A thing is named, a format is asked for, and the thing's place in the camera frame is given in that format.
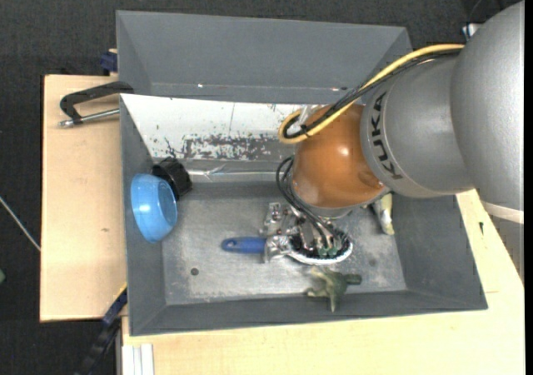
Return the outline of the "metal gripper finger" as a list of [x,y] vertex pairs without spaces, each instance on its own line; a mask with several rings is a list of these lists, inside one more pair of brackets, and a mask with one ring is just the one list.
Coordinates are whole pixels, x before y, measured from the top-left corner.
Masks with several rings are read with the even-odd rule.
[[290,227],[291,209],[287,204],[271,202],[261,228],[262,236],[286,235]]
[[291,239],[288,236],[268,236],[263,251],[263,262],[283,258],[292,252]]

